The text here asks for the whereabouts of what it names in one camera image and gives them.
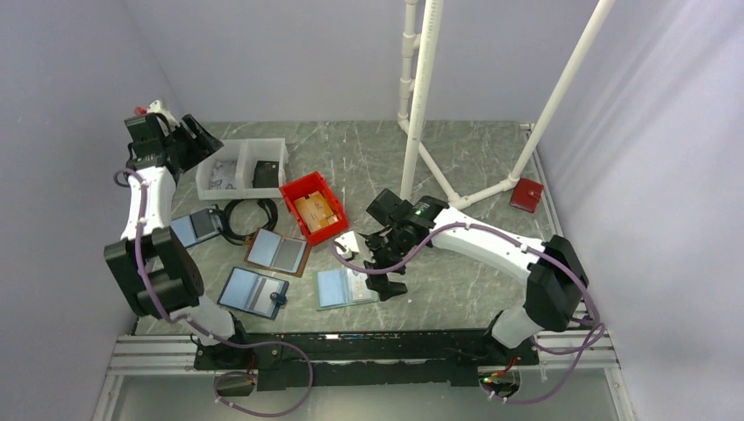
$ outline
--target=marble table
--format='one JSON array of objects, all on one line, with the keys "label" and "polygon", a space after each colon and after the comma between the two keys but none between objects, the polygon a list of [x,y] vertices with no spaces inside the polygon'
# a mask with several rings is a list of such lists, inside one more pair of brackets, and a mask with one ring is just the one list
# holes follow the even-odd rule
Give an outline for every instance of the marble table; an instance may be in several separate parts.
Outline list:
[{"label": "marble table", "polygon": [[[394,121],[211,123],[204,125],[221,139],[285,138],[290,153],[288,179],[319,171],[343,203],[349,229],[374,232],[380,226],[365,209],[385,188],[400,190],[405,134]],[[516,122],[426,122],[422,139],[447,179],[461,195],[472,194],[506,177],[525,142]],[[174,217],[211,205],[197,197],[196,170],[179,181],[173,199]],[[531,162],[523,176],[539,180]],[[446,199],[424,162],[419,159],[413,198],[429,195]],[[465,213],[491,225],[529,237],[549,239],[554,228],[542,204],[534,214],[509,206],[510,194],[476,203]],[[275,231],[290,237],[302,234],[284,202],[276,200],[279,222]],[[226,201],[217,202],[224,206]],[[254,201],[238,205],[232,215],[236,232],[251,232],[266,221]],[[340,268],[327,242],[313,247],[304,275],[264,272],[290,282],[288,304],[276,320],[234,311],[249,332],[334,332],[456,329],[485,327],[500,311],[523,299],[523,291],[508,275],[457,253],[425,249],[407,265],[403,281],[408,293],[385,303],[368,303],[334,310],[317,310],[316,272]],[[222,238],[210,239],[189,249],[199,266],[206,294],[217,300],[233,267],[247,268],[246,248]],[[181,334],[179,325],[141,318],[137,334]]]}]

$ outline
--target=white backdrop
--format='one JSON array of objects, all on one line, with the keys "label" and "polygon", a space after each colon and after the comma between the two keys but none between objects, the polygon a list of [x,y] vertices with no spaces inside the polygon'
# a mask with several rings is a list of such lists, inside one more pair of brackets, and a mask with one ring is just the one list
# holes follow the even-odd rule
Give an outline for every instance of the white backdrop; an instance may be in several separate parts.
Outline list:
[{"label": "white backdrop", "polygon": [[134,320],[104,262],[123,120],[173,96],[119,0],[4,1],[0,57],[0,419],[90,419]]},{"label": "white backdrop", "polygon": [[744,4],[618,1],[540,145],[641,419],[742,419]]},{"label": "white backdrop", "polygon": [[[396,119],[404,0],[124,1],[194,115]],[[426,117],[535,121],[596,2],[447,0]]]}]

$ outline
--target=white plastic container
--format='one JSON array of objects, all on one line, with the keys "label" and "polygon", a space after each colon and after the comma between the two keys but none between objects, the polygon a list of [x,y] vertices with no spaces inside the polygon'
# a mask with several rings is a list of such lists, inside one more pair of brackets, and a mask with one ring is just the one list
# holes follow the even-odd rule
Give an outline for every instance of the white plastic container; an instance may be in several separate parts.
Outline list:
[{"label": "white plastic container", "polygon": [[[279,186],[287,182],[284,166],[289,153],[284,139],[223,140],[225,145],[197,167],[197,192],[200,200],[281,199],[278,188],[254,189],[256,161],[279,162]],[[210,189],[212,169],[218,161],[237,161],[235,189]]]}]

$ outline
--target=brown clipboard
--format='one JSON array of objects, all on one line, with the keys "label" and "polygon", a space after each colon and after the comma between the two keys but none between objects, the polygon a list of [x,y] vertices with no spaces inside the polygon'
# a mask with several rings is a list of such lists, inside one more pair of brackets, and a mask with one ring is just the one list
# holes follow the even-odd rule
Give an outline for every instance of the brown clipboard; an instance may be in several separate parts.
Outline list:
[{"label": "brown clipboard", "polygon": [[295,272],[287,272],[285,270],[280,270],[280,269],[277,269],[277,268],[272,268],[272,267],[268,267],[268,266],[259,265],[258,263],[255,263],[255,262],[252,262],[252,261],[248,260],[248,256],[251,255],[251,250],[253,249],[253,246],[254,246],[254,239],[258,238],[258,233],[260,231],[267,231],[267,230],[264,230],[263,228],[259,228],[258,231],[255,232],[255,235],[251,239],[247,239],[246,240],[245,245],[246,245],[246,247],[248,247],[248,251],[246,252],[246,257],[243,258],[243,261],[245,263],[247,263],[249,266],[254,267],[254,268],[263,268],[263,269],[271,270],[273,272],[277,272],[279,274],[286,274],[286,275],[301,277],[302,274],[303,274],[303,272],[304,272],[304,267],[307,264],[307,259],[310,257],[310,249],[312,248],[312,246],[310,245],[310,243],[308,243],[306,239],[293,239],[292,237],[284,237],[281,234],[276,234],[276,232],[272,232],[272,233],[274,233],[276,235],[281,236],[283,239],[292,239],[292,240],[295,240],[295,241],[303,241],[305,243],[303,254],[302,254],[302,258],[300,259],[300,264],[297,265],[297,271],[295,271]]}]

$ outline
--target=red wallet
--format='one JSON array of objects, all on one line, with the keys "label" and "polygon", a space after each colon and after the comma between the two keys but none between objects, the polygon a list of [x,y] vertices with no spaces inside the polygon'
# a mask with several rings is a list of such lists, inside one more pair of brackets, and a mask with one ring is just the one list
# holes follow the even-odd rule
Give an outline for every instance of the red wallet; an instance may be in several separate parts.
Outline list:
[{"label": "red wallet", "polygon": [[509,205],[517,209],[534,213],[537,209],[537,203],[542,197],[542,184],[534,182],[527,178],[520,178],[514,191],[511,193]]}]

